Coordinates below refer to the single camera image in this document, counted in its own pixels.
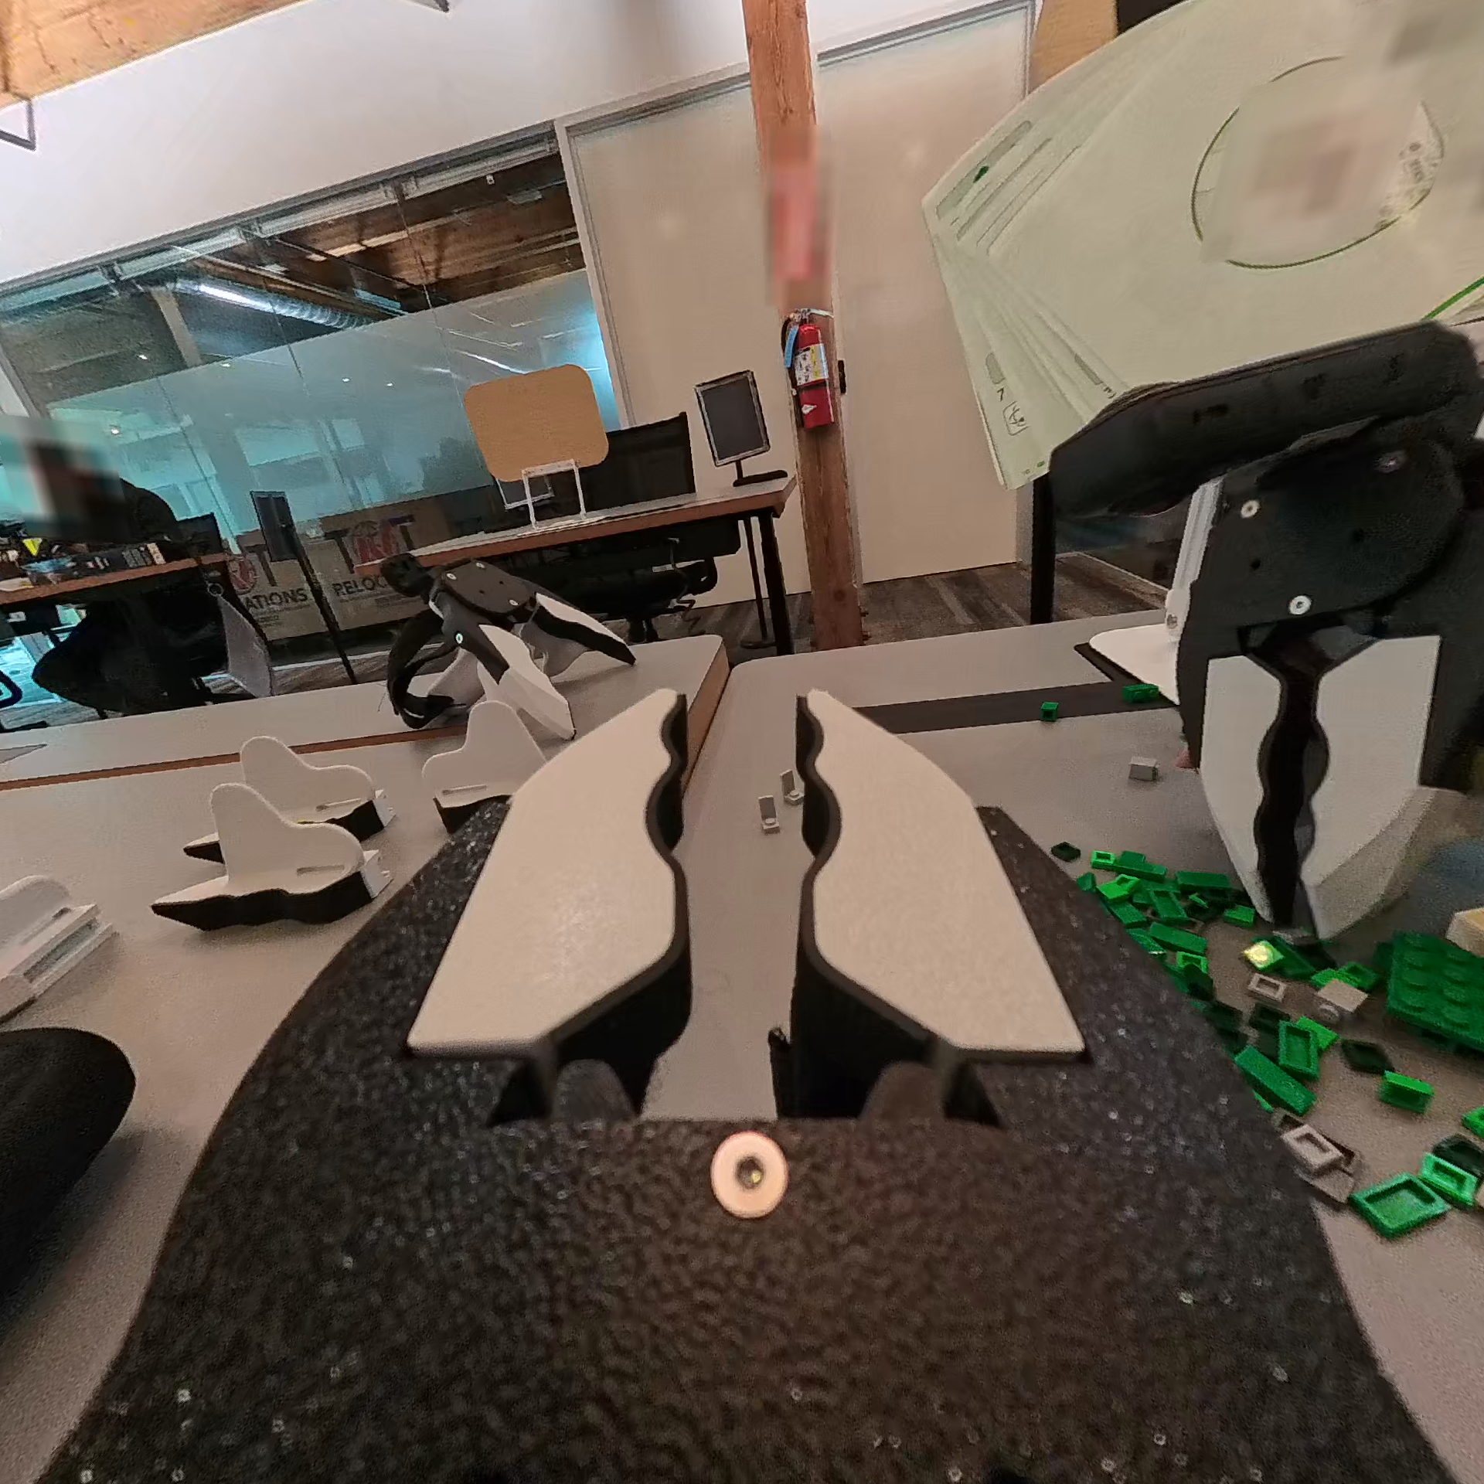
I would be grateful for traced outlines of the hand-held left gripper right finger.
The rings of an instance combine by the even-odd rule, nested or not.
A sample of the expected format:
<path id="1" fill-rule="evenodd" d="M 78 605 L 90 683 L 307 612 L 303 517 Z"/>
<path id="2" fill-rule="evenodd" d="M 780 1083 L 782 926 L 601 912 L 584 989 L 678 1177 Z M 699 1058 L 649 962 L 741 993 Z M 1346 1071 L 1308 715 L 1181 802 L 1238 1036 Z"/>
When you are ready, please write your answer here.
<path id="1" fill-rule="evenodd" d="M 1080 1058 L 1083 1030 L 968 788 L 828 692 L 798 695 L 797 723 L 805 971 L 932 1056 Z"/>

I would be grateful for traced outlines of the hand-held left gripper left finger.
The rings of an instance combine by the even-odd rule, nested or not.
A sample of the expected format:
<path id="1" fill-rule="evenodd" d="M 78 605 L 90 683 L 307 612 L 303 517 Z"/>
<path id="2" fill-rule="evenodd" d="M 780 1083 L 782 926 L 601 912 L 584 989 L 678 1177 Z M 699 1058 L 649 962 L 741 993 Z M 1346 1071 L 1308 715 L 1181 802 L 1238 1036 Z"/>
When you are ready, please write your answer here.
<path id="1" fill-rule="evenodd" d="M 406 1036 L 420 1058 L 662 1058 L 692 1018 L 688 703 L 655 687 L 505 805 Z"/>

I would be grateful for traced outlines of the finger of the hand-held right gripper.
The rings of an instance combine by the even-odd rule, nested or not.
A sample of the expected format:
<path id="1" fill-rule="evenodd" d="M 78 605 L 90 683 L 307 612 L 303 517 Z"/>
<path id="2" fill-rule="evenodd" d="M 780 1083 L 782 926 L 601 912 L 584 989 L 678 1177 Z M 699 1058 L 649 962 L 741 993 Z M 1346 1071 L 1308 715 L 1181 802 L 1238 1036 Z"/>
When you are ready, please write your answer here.
<path id="1" fill-rule="evenodd" d="M 1263 917 L 1288 917 L 1283 687 L 1252 656 L 1207 664 L 1202 788 L 1236 876 Z"/>
<path id="2" fill-rule="evenodd" d="M 1330 940 L 1394 905 L 1449 822 L 1445 793 L 1420 781 L 1439 651 L 1439 637 L 1278 644 L 1313 725 L 1283 940 Z"/>

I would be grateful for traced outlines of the pile of small green tiles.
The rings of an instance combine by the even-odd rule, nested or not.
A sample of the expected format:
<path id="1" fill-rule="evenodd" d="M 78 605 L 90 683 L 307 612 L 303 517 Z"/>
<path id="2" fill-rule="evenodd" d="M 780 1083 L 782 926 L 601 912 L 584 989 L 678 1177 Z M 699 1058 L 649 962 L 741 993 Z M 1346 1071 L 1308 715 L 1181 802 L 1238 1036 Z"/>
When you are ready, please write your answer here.
<path id="1" fill-rule="evenodd" d="M 1083 851 L 1072 841 L 1054 841 L 1048 855 L 1076 873 L 1076 891 L 1212 1026 L 1308 1194 L 1356 1213 L 1381 1239 L 1420 1232 L 1449 1213 L 1480 1214 L 1480 1104 L 1465 1104 L 1414 1171 L 1372 1182 L 1363 1181 L 1363 1154 L 1317 1123 L 1327 1064 L 1343 1064 L 1381 1109 L 1412 1122 L 1439 1100 L 1436 1078 L 1407 1071 L 1375 1030 L 1363 1030 L 1368 1011 L 1381 1030 L 1480 1060 L 1477 1050 L 1451 1050 L 1385 1017 L 1391 935 L 1368 957 L 1343 957 L 1327 943 L 1278 935 L 1229 873 L 1171 868 L 1136 847 Z M 1457 914 L 1441 940 L 1480 957 L 1480 912 Z"/>

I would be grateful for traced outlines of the grey desk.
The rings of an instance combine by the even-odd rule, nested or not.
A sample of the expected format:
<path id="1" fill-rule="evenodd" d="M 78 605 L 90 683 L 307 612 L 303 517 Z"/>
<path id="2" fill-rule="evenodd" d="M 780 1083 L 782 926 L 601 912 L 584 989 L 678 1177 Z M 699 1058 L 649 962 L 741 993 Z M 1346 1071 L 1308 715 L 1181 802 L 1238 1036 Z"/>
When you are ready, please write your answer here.
<path id="1" fill-rule="evenodd" d="M 793 695 L 1048 682 L 1084 624 L 732 675 L 685 802 L 693 1011 L 653 1122 L 491 1123 L 502 1060 L 415 1067 L 471 824 L 285 1011 L 172 1224 L 42 1319 L 3 1480 L 1480 1480 L 1480 1214 L 1381 1242 L 1308 1199 L 1216 1030 L 1048 846 L 1217 862 L 1172 712 L 906 737 L 981 805 L 1089 1064 L 979 1067 L 991 1123 L 786 1122 L 789 1194 L 704 1167 L 771 1109 L 805 868 L 742 784 Z"/>

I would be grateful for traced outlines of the black desk mat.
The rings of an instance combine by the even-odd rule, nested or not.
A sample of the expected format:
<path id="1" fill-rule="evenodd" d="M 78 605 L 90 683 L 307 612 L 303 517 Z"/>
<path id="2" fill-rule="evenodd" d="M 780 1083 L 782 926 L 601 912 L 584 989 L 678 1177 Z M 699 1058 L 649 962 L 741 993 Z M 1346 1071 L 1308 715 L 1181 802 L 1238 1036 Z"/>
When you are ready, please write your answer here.
<path id="1" fill-rule="evenodd" d="M 1096 644 L 1080 644 L 1076 656 L 1083 656 L 1101 675 L 1101 682 L 1048 683 L 1048 687 L 996 692 L 996 695 L 883 703 L 883 704 L 867 704 L 863 715 L 883 725 L 885 734 L 906 737 L 906 734 L 953 734 L 953 731 L 1039 723 L 1038 712 L 1045 699 L 1061 703 L 1059 723 L 1091 720 L 1091 715 L 1129 715 L 1129 712 L 1143 715 L 1143 712 L 1158 712 L 1178 704 L 1178 677 L 1171 664 L 1154 666 L 1152 677 L 1143 677 L 1118 656 L 1105 656 Z M 1161 703 L 1124 704 L 1122 687 L 1132 682 L 1158 683 Z"/>

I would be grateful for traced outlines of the wooden office desk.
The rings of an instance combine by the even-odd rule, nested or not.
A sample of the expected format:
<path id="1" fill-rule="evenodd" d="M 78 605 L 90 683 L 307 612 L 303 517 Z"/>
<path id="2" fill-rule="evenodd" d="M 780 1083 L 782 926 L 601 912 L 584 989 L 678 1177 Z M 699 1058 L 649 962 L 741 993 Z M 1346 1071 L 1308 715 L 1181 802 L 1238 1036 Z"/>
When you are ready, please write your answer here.
<path id="1" fill-rule="evenodd" d="M 782 577 L 782 550 L 775 525 L 797 492 L 797 474 L 771 486 L 727 488 L 722 496 L 655 499 L 642 505 L 622 505 L 585 517 L 575 528 L 508 528 L 497 535 L 463 535 L 441 545 L 400 550 L 379 563 L 379 577 L 394 577 L 394 586 L 413 595 L 413 570 L 450 570 L 450 566 L 500 566 L 516 577 L 549 586 L 558 596 L 575 596 L 573 548 L 584 540 L 604 540 L 633 532 L 688 528 L 688 525 L 732 525 L 741 548 L 749 548 L 749 586 L 760 614 L 760 646 L 775 653 L 797 653 L 789 621 L 789 586 Z"/>

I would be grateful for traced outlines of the small black desk screen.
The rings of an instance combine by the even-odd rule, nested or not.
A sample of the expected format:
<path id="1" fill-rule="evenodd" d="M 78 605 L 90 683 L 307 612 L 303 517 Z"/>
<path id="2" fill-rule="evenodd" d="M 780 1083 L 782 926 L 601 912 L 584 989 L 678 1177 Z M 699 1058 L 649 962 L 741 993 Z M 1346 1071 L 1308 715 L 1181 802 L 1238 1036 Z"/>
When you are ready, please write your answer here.
<path id="1" fill-rule="evenodd" d="M 771 450 L 753 370 L 736 370 L 693 385 L 693 401 L 712 450 L 712 463 L 732 469 L 732 488 L 771 486 L 789 479 L 786 469 L 742 471 L 747 458 L 760 458 Z"/>

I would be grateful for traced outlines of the loose white gripper finger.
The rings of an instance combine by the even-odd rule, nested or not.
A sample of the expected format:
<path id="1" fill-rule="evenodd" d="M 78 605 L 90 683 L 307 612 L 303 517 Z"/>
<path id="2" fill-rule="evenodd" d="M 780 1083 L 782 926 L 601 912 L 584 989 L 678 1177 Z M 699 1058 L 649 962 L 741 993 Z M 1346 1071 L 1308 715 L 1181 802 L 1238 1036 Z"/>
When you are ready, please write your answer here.
<path id="1" fill-rule="evenodd" d="M 222 873 L 156 898 L 150 912 L 220 933 L 270 921 L 336 921 L 377 902 L 390 868 L 341 824 L 292 824 L 243 781 L 209 796 Z"/>
<path id="2" fill-rule="evenodd" d="M 309 763 L 277 737 L 243 741 L 236 762 L 236 781 L 262 793 L 292 824 L 341 824 L 369 847 L 366 841 L 394 822 L 384 788 L 356 763 Z M 217 827 L 180 851 L 198 862 L 222 862 Z"/>
<path id="3" fill-rule="evenodd" d="M 469 712 L 463 745 L 425 756 L 423 784 L 442 831 L 455 833 L 482 805 L 505 802 L 540 768 L 546 749 L 521 712 L 502 699 L 484 699 Z"/>

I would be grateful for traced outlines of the wood-edged grey table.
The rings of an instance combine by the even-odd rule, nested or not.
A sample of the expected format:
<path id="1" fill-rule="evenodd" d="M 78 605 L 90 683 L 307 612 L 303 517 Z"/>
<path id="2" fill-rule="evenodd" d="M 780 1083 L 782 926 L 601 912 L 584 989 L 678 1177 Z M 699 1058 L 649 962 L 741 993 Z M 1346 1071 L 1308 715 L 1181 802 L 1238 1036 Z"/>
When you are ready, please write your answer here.
<path id="1" fill-rule="evenodd" d="M 580 734 L 618 715 L 655 687 L 681 692 L 692 704 L 692 741 L 703 745 L 731 682 L 731 659 L 714 637 L 644 644 L 634 664 L 584 656 L 558 692 Z M 212 703 L 203 710 L 121 715 L 39 734 L 8 734 L 0 788 L 42 788 L 172 768 L 232 763 L 250 737 L 277 737 L 289 749 L 356 749 L 379 745 L 450 747 L 463 715 L 428 731 L 408 731 L 379 682 L 338 683 L 303 695 Z"/>

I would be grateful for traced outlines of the spare black white gripper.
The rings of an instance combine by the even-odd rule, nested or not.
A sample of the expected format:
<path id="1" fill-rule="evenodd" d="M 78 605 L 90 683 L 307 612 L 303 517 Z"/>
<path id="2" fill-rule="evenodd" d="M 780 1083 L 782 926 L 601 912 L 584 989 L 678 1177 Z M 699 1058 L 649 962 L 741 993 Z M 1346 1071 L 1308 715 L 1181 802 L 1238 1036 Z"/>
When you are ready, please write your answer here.
<path id="1" fill-rule="evenodd" d="M 491 563 L 425 570 L 400 550 L 379 577 L 423 612 L 388 653 L 388 704 L 408 731 L 441 725 L 478 703 L 505 703 L 558 741 L 575 737 L 567 695 L 554 687 L 580 656 L 598 653 L 634 666 L 634 653 L 608 624 L 553 590 Z"/>

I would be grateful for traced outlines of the pale green instruction booklet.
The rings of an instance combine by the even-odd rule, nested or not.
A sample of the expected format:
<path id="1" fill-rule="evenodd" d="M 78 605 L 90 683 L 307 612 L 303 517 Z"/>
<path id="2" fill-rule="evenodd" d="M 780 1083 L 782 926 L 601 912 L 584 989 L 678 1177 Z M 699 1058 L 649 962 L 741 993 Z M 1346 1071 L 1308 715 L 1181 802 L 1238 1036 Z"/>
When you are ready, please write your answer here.
<path id="1" fill-rule="evenodd" d="M 996 474 L 1114 397 L 1480 316 L 1480 2 L 1178 2 L 1069 66 L 923 212 Z"/>

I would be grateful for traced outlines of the printed cardboard box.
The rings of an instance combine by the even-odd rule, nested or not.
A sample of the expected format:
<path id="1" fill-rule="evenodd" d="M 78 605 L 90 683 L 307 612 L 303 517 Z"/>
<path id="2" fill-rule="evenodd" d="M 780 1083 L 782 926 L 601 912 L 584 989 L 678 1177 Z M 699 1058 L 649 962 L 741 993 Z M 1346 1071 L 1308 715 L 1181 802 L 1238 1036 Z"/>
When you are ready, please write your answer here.
<path id="1" fill-rule="evenodd" d="M 326 605 L 341 633 L 397 624 L 415 614 L 415 602 L 384 582 L 379 563 L 441 540 L 445 525 L 437 514 L 420 514 L 413 503 L 350 509 L 295 528 L 307 566 L 322 582 Z M 266 640 L 326 637 L 303 570 L 295 559 L 277 563 L 262 532 L 236 538 L 236 555 L 227 566 L 239 607 L 258 621 Z"/>

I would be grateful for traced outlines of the clear acrylic holder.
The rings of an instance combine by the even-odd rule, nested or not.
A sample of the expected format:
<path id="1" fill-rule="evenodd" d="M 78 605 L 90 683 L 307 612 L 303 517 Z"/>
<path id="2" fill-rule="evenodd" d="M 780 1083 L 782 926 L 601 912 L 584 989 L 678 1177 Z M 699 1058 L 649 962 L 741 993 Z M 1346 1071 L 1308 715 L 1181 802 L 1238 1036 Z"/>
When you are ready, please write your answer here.
<path id="1" fill-rule="evenodd" d="M 575 528 L 585 521 L 584 469 L 569 458 L 521 469 L 528 525 Z"/>

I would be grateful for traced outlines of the black office chair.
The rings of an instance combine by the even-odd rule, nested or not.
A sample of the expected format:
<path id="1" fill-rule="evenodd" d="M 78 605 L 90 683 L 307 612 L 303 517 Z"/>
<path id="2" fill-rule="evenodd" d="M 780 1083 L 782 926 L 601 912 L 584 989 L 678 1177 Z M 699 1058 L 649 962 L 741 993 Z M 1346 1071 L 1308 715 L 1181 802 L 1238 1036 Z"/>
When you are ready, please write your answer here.
<path id="1" fill-rule="evenodd" d="M 662 503 L 693 492 L 688 417 L 615 428 L 584 488 L 601 509 Z M 732 525 L 633 532 L 573 548 L 575 602 L 589 614 L 622 617 L 633 640 L 653 644 L 653 621 L 714 590 L 714 563 L 741 548 Z"/>

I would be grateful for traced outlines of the black tripod stand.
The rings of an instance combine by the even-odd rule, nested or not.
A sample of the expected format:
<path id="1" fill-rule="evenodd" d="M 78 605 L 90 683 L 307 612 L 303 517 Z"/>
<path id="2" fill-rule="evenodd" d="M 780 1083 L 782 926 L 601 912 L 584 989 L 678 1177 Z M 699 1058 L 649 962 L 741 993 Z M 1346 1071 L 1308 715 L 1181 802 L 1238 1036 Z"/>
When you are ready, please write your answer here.
<path id="1" fill-rule="evenodd" d="M 299 538 L 299 532 L 292 525 L 292 509 L 285 503 L 285 492 L 246 492 L 246 496 L 250 496 L 250 509 L 258 517 L 258 532 L 262 532 L 262 540 L 270 548 L 270 559 L 273 563 L 292 563 L 299 570 L 307 595 L 309 595 L 309 602 L 314 602 L 314 607 L 326 621 L 326 633 L 331 640 L 331 651 L 341 664 L 341 675 L 347 675 L 350 683 L 356 683 L 356 666 L 347 653 L 341 628 L 338 628 L 338 621 L 329 607 L 322 577 L 314 574 L 314 566 L 307 559 L 303 538 Z"/>

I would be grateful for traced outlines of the tan rounded board sign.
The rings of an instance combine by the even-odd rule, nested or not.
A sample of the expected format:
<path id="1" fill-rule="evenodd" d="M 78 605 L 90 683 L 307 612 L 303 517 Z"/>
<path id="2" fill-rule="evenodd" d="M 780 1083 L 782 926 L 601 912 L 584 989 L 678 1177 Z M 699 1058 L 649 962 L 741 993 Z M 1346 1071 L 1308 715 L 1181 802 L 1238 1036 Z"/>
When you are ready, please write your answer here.
<path id="1" fill-rule="evenodd" d="M 608 458 L 598 391 L 575 363 L 471 385 L 463 417 L 497 483 L 549 463 L 598 469 Z"/>

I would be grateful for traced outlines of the black swivel chair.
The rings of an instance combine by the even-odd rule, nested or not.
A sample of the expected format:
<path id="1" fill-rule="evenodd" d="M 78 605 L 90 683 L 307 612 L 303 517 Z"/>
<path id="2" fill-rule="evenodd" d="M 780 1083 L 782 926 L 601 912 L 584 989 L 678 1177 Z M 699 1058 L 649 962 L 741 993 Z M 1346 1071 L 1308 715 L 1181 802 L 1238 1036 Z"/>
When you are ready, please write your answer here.
<path id="1" fill-rule="evenodd" d="M 63 703 L 102 715 L 185 710 L 227 666 L 222 614 L 194 574 L 78 605 L 81 621 L 32 664 L 32 682 Z"/>

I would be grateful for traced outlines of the white plastic gripper part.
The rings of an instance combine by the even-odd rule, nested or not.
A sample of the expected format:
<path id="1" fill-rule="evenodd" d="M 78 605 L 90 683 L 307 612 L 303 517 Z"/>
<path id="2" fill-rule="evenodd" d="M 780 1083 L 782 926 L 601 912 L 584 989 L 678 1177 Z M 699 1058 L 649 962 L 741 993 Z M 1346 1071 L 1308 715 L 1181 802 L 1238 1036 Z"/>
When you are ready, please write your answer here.
<path id="1" fill-rule="evenodd" d="M 97 905 L 78 905 L 53 876 L 0 891 L 0 1018 L 23 1011 L 114 935 Z"/>

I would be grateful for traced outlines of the red fire extinguisher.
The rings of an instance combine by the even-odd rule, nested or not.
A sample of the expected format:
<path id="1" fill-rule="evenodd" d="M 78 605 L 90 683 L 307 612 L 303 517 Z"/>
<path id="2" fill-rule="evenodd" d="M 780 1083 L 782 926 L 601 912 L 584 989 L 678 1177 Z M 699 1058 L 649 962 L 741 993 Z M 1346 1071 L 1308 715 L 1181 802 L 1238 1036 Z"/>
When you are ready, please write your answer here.
<path id="1" fill-rule="evenodd" d="M 802 433 L 838 424 L 838 363 L 830 351 L 830 312 L 793 306 L 782 316 L 782 365 Z"/>

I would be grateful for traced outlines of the black rounded object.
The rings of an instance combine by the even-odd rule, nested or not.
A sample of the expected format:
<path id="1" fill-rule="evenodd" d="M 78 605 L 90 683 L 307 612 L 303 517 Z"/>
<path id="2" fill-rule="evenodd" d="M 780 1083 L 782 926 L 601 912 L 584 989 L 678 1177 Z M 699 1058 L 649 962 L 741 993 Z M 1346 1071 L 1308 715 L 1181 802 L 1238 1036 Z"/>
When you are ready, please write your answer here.
<path id="1" fill-rule="evenodd" d="M 90 1030 L 0 1036 L 0 1298 L 3 1323 L 59 1264 L 88 1209 L 88 1174 L 136 1097 L 124 1050 Z"/>

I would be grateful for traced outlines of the wooden post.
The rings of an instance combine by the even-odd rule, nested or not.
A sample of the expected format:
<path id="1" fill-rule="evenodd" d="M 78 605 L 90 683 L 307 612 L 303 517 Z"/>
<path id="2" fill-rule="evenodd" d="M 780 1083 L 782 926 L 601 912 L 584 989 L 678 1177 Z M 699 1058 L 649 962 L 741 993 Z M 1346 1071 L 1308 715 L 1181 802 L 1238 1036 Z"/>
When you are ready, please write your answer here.
<path id="1" fill-rule="evenodd" d="M 830 312 L 830 201 L 813 106 L 805 2 L 742 0 L 741 12 L 763 188 L 767 292 L 780 316 L 786 316 L 793 306 Z M 797 424 L 797 479 L 802 503 L 813 646 L 863 646 L 863 602 L 848 521 L 842 380 L 834 427 L 802 433 Z"/>

